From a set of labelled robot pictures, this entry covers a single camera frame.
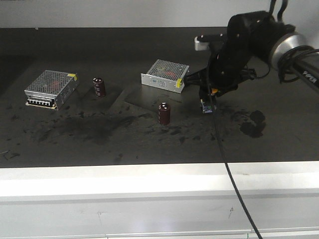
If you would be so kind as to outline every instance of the brown capacitor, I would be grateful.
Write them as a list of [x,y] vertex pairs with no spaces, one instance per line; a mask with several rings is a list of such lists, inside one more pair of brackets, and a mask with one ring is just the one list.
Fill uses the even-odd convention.
[[93,85],[94,85],[95,95],[97,97],[103,97],[106,95],[104,81],[101,78],[94,78]]
[[169,124],[170,122],[170,105],[163,102],[159,105],[159,123]]

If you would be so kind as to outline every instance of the black cable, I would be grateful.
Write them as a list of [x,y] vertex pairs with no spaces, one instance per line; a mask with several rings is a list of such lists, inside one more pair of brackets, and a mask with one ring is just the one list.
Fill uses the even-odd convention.
[[[303,53],[297,55],[298,51],[304,51]],[[296,60],[301,60],[305,57],[307,57],[310,54],[319,52],[319,49],[313,49],[310,46],[301,46],[298,49],[295,49],[292,53],[287,53],[279,60],[278,63],[278,77],[280,80],[280,83],[291,83],[299,79],[299,77],[294,77],[292,79],[286,80],[286,75],[293,75],[294,73],[290,70],[292,66],[294,65]]]
[[275,9],[275,4],[276,0],[271,0],[270,2],[270,7],[269,7],[269,12],[268,12],[268,17],[271,18]]
[[232,185],[233,185],[233,187],[234,187],[234,189],[235,189],[235,192],[236,192],[237,197],[238,197],[238,199],[239,199],[239,201],[240,201],[240,204],[241,204],[241,206],[243,207],[243,209],[244,209],[244,211],[245,211],[245,214],[246,214],[246,216],[247,216],[247,218],[248,218],[248,220],[249,220],[251,226],[252,226],[253,229],[255,230],[255,233],[257,234],[257,237],[258,237],[259,239],[263,239],[262,236],[260,235],[259,230],[258,230],[258,228],[256,227],[256,225],[255,225],[255,223],[254,223],[252,217],[250,216],[250,214],[249,214],[249,212],[248,212],[248,209],[247,209],[247,207],[246,207],[246,205],[245,205],[245,203],[244,203],[244,200],[242,199],[242,197],[241,197],[241,195],[240,195],[240,193],[239,193],[239,190],[238,190],[238,188],[237,188],[237,186],[236,186],[236,183],[235,183],[235,180],[234,180],[234,178],[233,178],[233,175],[232,175],[232,173],[231,173],[231,171],[230,171],[230,168],[229,168],[229,166],[228,166],[228,163],[227,163],[227,160],[226,160],[225,151],[224,151],[223,144],[222,144],[222,140],[221,140],[221,137],[220,137],[220,134],[219,134],[219,130],[218,130],[218,127],[217,127],[217,120],[216,120],[216,118],[217,118],[217,111],[218,111],[217,100],[216,100],[216,98],[214,97],[214,102],[215,102],[215,107],[214,107],[214,102],[213,102],[213,99],[212,99],[212,95],[210,94],[211,89],[210,89],[210,87],[209,87],[208,77],[206,77],[206,82],[207,82],[207,89],[208,89],[208,93],[209,93],[210,104],[211,104],[211,106],[212,106],[212,109],[215,109],[215,111],[213,111],[213,124],[214,124],[214,128],[215,128],[215,136],[216,136],[216,139],[217,139],[217,143],[218,143],[218,147],[219,147],[219,151],[220,151],[221,157],[222,157],[222,159],[223,159],[223,161],[224,161],[224,164],[225,164],[225,167],[226,167],[226,169],[227,169],[227,173],[228,173],[228,176],[229,176],[229,178],[230,178],[230,181],[231,181],[231,183],[232,183]]
[[286,10],[288,5],[288,0],[283,0],[282,4],[281,4],[281,8],[277,14],[277,21],[278,22],[283,22],[283,13]]

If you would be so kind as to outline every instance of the metal power supply box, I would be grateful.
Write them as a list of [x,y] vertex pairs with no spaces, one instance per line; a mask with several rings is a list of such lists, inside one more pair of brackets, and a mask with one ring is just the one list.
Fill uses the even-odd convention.
[[59,110],[79,85],[75,73],[45,70],[25,90],[25,105]]
[[157,60],[146,74],[141,74],[142,84],[181,93],[188,68],[187,65]]

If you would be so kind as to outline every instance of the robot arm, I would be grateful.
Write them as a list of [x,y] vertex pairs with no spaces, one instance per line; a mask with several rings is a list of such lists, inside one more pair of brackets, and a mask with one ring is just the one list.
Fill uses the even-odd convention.
[[[207,68],[192,74],[185,83],[200,85],[200,97],[207,92],[207,83],[212,89],[210,94],[221,96],[236,90],[241,82],[256,78],[254,69],[245,66],[252,56],[257,56],[278,71],[281,82],[291,82],[298,78],[304,80],[319,92],[319,54],[308,46],[305,38],[295,32],[295,27],[284,24],[282,14],[288,1],[283,0],[278,12],[278,21],[272,16],[275,0],[270,11],[257,11],[238,14],[230,18],[227,36],[198,36],[195,38],[196,50],[211,50]],[[222,43],[219,50],[217,42]],[[297,77],[286,80],[287,74]]]

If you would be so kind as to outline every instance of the dark work surface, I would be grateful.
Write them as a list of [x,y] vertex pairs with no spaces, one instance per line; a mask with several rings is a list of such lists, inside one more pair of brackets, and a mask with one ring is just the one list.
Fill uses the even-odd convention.
[[[224,28],[0,29],[0,167],[221,162],[212,116],[198,87],[182,94],[141,86],[157,59],[206,66],[193,39]],[[258,59],[249,67],[263,74]],[[59,111],[25,106],[24,89],[44,70],[77,72],[80,85]],[[106,82],[97,99],[92,79]],[[171,123],[157,106],[171,104]],[[318,159],[319,98],[276,72],[218,99],[230,162]]]

